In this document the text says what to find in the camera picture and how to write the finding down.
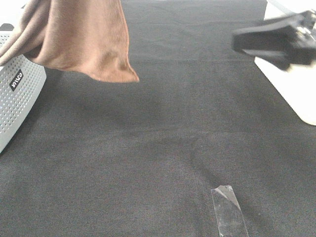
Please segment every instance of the black label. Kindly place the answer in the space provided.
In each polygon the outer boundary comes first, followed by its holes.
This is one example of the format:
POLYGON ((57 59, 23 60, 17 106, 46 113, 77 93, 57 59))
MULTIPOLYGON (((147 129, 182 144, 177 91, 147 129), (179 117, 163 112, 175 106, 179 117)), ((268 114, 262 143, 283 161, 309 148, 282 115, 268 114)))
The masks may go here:
POLYGON ((23 72, 21 69, 18 71, 18 73, 15 75, 14 79, 10 83, 10 87, 13 91, 15 91, 16 87, 19 85, 20 81, 23 78, 23 72))

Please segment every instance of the clear plastic tape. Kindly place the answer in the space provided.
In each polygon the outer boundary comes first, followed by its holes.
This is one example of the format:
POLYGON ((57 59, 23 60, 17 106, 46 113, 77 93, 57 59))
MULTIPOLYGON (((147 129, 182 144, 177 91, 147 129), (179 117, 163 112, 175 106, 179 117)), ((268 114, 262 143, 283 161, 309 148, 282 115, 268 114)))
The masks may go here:
POLYGON ((211 190, 220 237, 249 237, 245 221, 231 186, 211 190))

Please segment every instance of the brown towel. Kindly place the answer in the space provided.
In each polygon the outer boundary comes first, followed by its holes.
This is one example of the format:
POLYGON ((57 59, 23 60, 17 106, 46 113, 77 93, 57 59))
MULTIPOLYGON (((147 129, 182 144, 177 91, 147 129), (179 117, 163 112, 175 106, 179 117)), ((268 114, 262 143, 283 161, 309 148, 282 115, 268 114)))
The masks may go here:
POLYGON ((128 45, 120 0, 30 0, 0 48, 0 65, 24 54, 34 63, 96 80, 138 81, 128 45))

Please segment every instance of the black clamp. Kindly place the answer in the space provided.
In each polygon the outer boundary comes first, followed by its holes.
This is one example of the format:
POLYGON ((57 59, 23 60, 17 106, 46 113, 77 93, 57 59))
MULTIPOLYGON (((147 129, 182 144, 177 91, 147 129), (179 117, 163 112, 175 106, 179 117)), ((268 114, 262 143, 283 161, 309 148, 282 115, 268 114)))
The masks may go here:
POLYGON ((233 50, 260 57, 282 70, 316 60, 316 12, 305 11, 233 32, 233 50))

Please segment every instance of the black fabric surface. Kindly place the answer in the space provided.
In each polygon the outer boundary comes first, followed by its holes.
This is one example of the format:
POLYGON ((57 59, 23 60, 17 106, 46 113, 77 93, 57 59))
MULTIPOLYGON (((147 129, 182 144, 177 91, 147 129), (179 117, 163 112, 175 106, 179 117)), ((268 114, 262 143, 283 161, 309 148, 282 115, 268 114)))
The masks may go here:
POLYGON ((219 185, 249 236, 316 236, 316 127, 231 50, 266 1, 122 4, 141 82, 47 69, 0 156, 0 236, 217 237, 219 185))

